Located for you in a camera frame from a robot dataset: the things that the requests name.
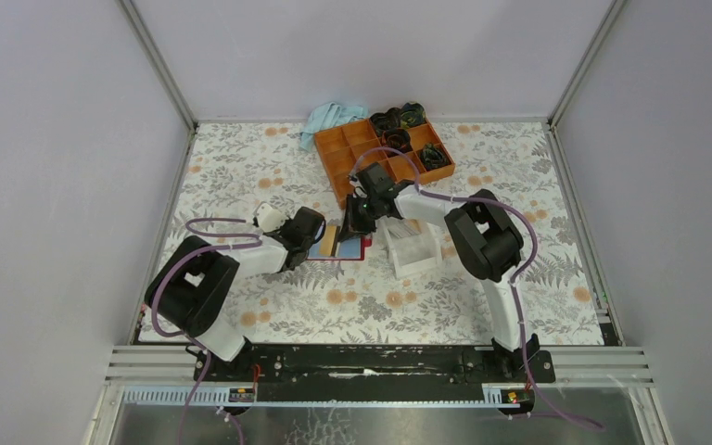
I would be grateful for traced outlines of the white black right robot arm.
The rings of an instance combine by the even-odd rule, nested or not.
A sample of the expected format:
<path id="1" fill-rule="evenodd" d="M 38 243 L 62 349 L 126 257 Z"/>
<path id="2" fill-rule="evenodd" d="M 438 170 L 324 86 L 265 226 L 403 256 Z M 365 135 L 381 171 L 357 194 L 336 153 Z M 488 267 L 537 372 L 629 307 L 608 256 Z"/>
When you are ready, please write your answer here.
<path id="1" fill-rule="evenodd" d="M 517 278 L 529 263 L 522 259 L 525 241 L 510 218 L 510 207 L 485 189 L 470 197 L 452 197 L 411 180 L 396 182 L 378 163 L 352 171 L 349 181 L 354 190 L 346 198 L 342 238 L 372 233 L 385 218 L 417 220 L 446 230 L 460 263 L 484 289 L 496 373 L 509 382 L 526 375 L 539 345 L 526 326 L 517 288 Z"/>

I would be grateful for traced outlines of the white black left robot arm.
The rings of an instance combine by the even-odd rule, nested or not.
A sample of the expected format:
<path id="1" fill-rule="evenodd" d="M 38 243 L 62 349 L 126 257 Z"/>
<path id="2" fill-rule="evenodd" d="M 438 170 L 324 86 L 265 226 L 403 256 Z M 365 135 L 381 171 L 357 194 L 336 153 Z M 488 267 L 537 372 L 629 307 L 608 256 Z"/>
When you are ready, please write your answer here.
<path id="1" fill-rule="evenodd" d="M 230 381 L 245 377 L 250 357 L 247 338 L 222 315 L 235 280 L 292 271 L 309 257 L 322 237 L 325 217 L 301 207 L 294 216 L 263 203 L 250 221 L 257 234 L 221 234 L 226 242 L 212 245 L 211 233 L 186 224 L 191 233 L 172 253 L 145 293 L 154 331 L 161 337 L 184 336 L 215 356 L 215 369 Z"/>

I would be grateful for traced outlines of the gold credit card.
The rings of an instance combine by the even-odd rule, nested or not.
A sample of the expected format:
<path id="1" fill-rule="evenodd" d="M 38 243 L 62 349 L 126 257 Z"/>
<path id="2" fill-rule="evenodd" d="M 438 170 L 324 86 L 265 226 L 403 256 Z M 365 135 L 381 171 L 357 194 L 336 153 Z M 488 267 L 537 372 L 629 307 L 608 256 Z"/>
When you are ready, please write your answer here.
<path id="1" fill-rule="evenodd" d="M 318 243 L 317 254 L 321 258 L 333 258 L 337 254 L 339 226 L 327 225 Z"/>

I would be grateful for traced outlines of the red leather card holder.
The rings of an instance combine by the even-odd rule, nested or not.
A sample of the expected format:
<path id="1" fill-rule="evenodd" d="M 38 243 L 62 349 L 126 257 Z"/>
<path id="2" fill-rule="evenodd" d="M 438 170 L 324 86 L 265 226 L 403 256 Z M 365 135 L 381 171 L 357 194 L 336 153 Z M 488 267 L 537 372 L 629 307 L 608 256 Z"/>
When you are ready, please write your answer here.
<path id="1" fill-rule="evenodd" d="M 339 226 L 337 241 L 337 254 L 333 258 L 321 258 L 317 254 L 318 243 L 323 237 L 325 228 L 319 231 L 316 243 L 311 247 L 308 255 L 309 261 L 363 261 L 366 250 L 372 246 L 372 239 L 369 236 L 357 236 L 349 239 L 341 239 L 342 227 Z"/>

